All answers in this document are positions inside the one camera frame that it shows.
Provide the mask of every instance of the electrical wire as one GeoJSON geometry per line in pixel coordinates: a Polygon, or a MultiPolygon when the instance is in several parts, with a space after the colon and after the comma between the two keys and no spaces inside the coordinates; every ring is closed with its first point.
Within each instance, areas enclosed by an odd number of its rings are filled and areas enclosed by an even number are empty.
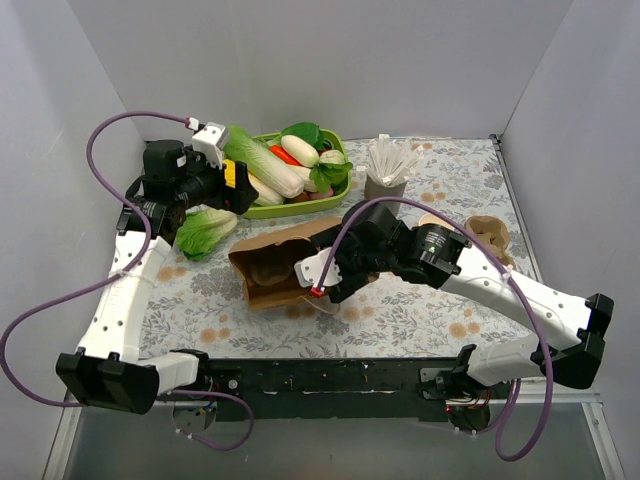
{"type": "MultiPolygon", "coordinates": [[[[162,118],[165,120],[172,120],[178,123],[182,123],[185,126],[187,122],[185,118],[177,117],[175,115],[168,115],[165,113],[159,113],[159,112],[150,112],[150,111],[125,112],[119,115],[115,115],[105,120],[100,125],[98,125],[98,127],[96,127],[96,129],[93,131],[93,133],[89,137],[89,140],[87,141],[87,150],[86,150],[87,163],[89,164],[89,168],[93,172],[93,175],[96,177],[98,182],[100,182],[100,184],[104,188],[106,188],[109,191],[109,193],[111,193],[111,195],[116,197],[120,202],[125,204],[127,207],[131,208],[135,212],[135,214],[140,217],[144,225],[144,231],[145,231],[144,243],[140,248],[140,251],[133,257],[133,259],[127,264],[127,266],[125,266],[122,269],[124,272],[128,272],[133,267],[135,267],[138,264],[138,262],[142,259],[144,254],[146,253],[147,248],[149,247],[149,242],[151,241],[151,224],[149,223],[149,220],[147,219],[147,217],[140,211],[140,209],[136,207],[133,203],[131,203],[129,200],[127,200],[127,198],[124,195],[118,192],[98,171],[98,169],[96,168],[95,162],[93,161],[93,145],[98,135],[109,125],[117,122],[118,120],[131,118],[131,117],[162,118]]],[[[12,321],[9,324],[9,326],[2,333],[2,338],[0,338],[0,367],[2,368],[2,371],[7,376],[7,378],[13,384],[14,387],[16,387],[22,394],[26,395],[31,400],[34,400],[38,403],[42,403],[44,405],[49,405],[51,407],[81,407],[82,406],[80,403],[76,403],[76,402],[64,402],[64,401],[56,401],[56,400],[50,400],[48,398],[44,398],[38,395],[37,393],[35,393],[34,391],[32,391],[31,389],[29,389],[28,387],[26,387],[22,382],[20,382],[20,380],[18,380],[18,378],[14,375],[13,371],[9,367],[9,364],[7,363],[7,342],[9,340],[9,336],[11,335],[11,332],[13,332],[13,330],[15,330],[15,328],[18,325],[20,325],[22,322],[24,322],[27,318],[35,315],[36,313],[40,313],[44,310],[47,310],[51,307],[55,307],[56,305],[60,305],[61,303],[65,303],[65,302],[68,302],[69,300],[73,300],[75,298],[81,297],[88,293],[95,292],[96,290],[100,290],[106,287],[107,285],[115,282],[116,280],[121,278],[123,275],[124,273],[112,275],[111,277],[105,278],[104,280],[94,283],[93,285],[90,285],[88,287],[82,288],[76,292],[68,293],[67,295],[63,295],[62,297],[49,300],[48,302],[38,305],[37,307],[33,307],[32,309],[24,312],[22,315],[18,316],[18,318],[16,318],[14,321],[12,321]]]]}
{"type": "Polygon", "coordinates": [[[247,431],[245,432],[245,434],[242,436],[242,438],[240,440],[238,440],[236,443],[233,443],[231,445],[220,445],[218,443],[215,443],[201,435],[195,435],[194,433],[184,429],[184,428],[179,428],[176,425],[175,420],[173,420],[173,426],[176,428],[176,431],[182,433],[183,435],[185,435],[187,438],[189,439],[193,439],[196,440],[200,443],[202,443],[203,445],[206,445],[209,448],[213,448],[214,450],[218,450],[220,452],[228,452],[230,450],[235,450],[236,448],[240,447],[241,445],[243,445],[251,436],[251,432],[253,431],[253,427],[255,424],[255,419],[253,416],[253,410],[251,410],[251,407],[249,406],[249,404],[247,402],[245,402],[244,400],[242,400],[241,398],[238,398],[234,395],[228,395],[226,393],[222,393],[222,392],[198,392],[196,390],[173,390],[171,393],[175,393],[178,395],[202,395],[202,396],[207,396],[207,397],[213,397],[215,398],[221,398],[224,400],[231,400],[232,402],[237,403],[238,405],[240,405],[241,407],[243,407],[245,409],[245,411],[247,412],[247,416],[249,417],[249,428],[247,428],[247,431]]]}
{"type": "MultiPolygon", "coordinates": [[[[423,205],[419,202],[416,202],[415,200],[409,200],[407,198],[400,198],[400,197],[374,198],[364,203],[355,212],[353,212],[353,214],[349,217],[349,219],[344,223],[344,225],[340,229],[338,236],[336,237],[333,245],[331,246],[331,250],[329,251],[329,256],[327,257],[326,263],[324,264],[324,268],[322,269],[322,274],[320,275],[320,279],[318,280],[318,285],[316,288],[322,291],[324,286],[324,281],[327,277],[327,273],[329,271],[331,262],[336,256],[336,252],[338,250],[338,247],[340,246],[340,243],[342,242],[342,239],[345,237],[345,235],[347,234],[351,226],[360,217],[360,215],[362,215],[365,212],[365,210],[368,210],[372,206],[381,202],[396,202],[396,203],[403,203],[406,205],[410,205],[412,207],[419,208],[428,213],[431,213],[436,217],[438,217],[439,219],[450,224],[453,228],[455,228],[464,236],[466,236],[478,248],[478,250],[480,250],[484,254],[487,260],[489,260],[489,262],[493,264],[493,266],[496,268],[496,270],[498,270],[498,272],[501,275],[506,275],[507,284],[509,285],[509,287],[511,287],[515,295],[518,297],[518,299],[522,303],[522,306],[525,312],[527,313],[529,320],[531,321],[533,330],[538,336],[538,339],[540,341],[540,349],[542,350],[542,355],[544,357],[545,377],[546,377],[546,390],[544,394],[544,404],[542,406],[542,412],[540,413],[538,424],[536,425],[536,428],[533,434],[531,435],[531,438],[527,441],[524,447],[522,447],[522,449],[520,449],[518,452],[516,452],[513,455],[505,454],[502,450],[502,437],[504,433],[504,427],[507,423],[507,420],[511,416],[512,409],[508,409],[505,407],[502,410],[502,412],[500,412],[500,415],[494,422],[494,425],[498,429],[496,434],[496,453],[498,454],[498,456],[506,462],[514,462],[516,460],[520,460],[525,455],[527,455],[536,445],[536,443],[540,439],[540,436],[542,435],[542,432],[544,431],[544,427],[547,424],[547,421],[549,420],[549,415],[551,414],[551,403],[553,400],[553,367],[551,365],[551,354],[549,353],[549,344],[547,343],[547,337],[545,335],[544,329],[542,328],[542,326],[540,325],[540,322],[536,318],[536,315],[533,312],[533,309],[531,308],[531,305],[529,304],[529,301],[527,300],[527,297],[525,296],[522,289],[513,280],[513,277],[508,274],[507,269],[502,265],[502,263],[500,263],[500,260],[498,260],[498,258],[495,255],[493,255],[489,251],[489,249],[473,233],[468,231],[466,228],[464,228],[462,225],[458,224],[457,222],[451,220],[446,215],[435,210],[434,208],[431,208],[427,205],[423,205]]],[[[520,380],[516,380],[515,383],[517,384],[517,388],[514,391],[516,391],[517,393],[515,395],[515,398],[513,398],[512,400],[513,404],[515,404],[518,398],[518,394],[520,391],[520,380]]]]}

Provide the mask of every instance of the gray floor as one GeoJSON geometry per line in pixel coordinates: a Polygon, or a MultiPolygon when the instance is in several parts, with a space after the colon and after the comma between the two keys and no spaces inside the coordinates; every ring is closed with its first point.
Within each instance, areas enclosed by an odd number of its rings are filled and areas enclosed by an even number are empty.
{"type": "MultiPolygon", "coordinates": [[[[554,405],[540,443],[524,460],[501,461],[494,435],[477,441],[411,419],[263,420],[241,449],[212,451],[175,433],[171,407],[145,416],[87,408],[67,479],[563,479],[604,478],[580,404],[554,405]]],[[[533,431],[539,405],[518,405],[506,434],[515,452],[533,431]]],[[[213,424],[219,442],[246,423],[213,424]]]]}

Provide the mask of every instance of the brown cardboard box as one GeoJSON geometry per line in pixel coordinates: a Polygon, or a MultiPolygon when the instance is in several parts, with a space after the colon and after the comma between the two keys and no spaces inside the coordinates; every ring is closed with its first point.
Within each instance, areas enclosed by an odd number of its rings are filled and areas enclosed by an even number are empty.
{"type": "Polygon", "coordinates": [[[341,217],[324,217],[295,227],[241,240],[229,251],[229,261],[243,280],[251,310],[298,303],[309,288],[298,284],[293,266],[315,255],[309,237],[338,225],[341,217]]]}

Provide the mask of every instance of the gray cup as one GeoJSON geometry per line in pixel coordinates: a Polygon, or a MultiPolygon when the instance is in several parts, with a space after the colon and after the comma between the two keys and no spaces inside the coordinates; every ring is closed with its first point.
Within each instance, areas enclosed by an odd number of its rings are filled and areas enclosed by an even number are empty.
{"type": "MultiPolygon", "coordinates": [[[[403,197],[404,189],[407,186],[407,182],[396,185],[395,187],[383,187],[378,185],[371,177],[367,175],[367,181],[364,184],[364,198],[371,200],[378,197],[403,197]]],[[[382,202],[382,205],[391,210],[391,213],[398,215],[400,211],[400,203],[397,202],[382,202]]]]}

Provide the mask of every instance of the gray leaf pattern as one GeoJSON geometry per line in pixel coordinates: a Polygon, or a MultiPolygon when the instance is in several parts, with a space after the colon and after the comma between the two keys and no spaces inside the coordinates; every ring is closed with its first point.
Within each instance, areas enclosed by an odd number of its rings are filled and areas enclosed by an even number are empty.
{"type": "MultiPolygon", "coordinates": [[[[509,253],[518,270],[535,278],[529,252],[489,140],[429,140],[405,197],[426,203],[459,223],[495,215],[511,234],[509,253]]],[[[345,142],[354,165],[368,163],[369,140],[345,142]]],[[[454,356],[468,343],[500,343],[528,331],[462,297],[410,285],[391,274],[343,302],[331,315],[302,303],[252,312],[227,260],[238,240],[324,215],[343,215],[363,198],[364,172],[342,204],[305,217],[239,219],[213,254],[190,262],[174,249],[158,276],[142,326],[141,356],[196,348],[219,358],[342,358],[454,356]]],[[[422,212],[405,205],[399,217],[416,225],[422,212]]]]}

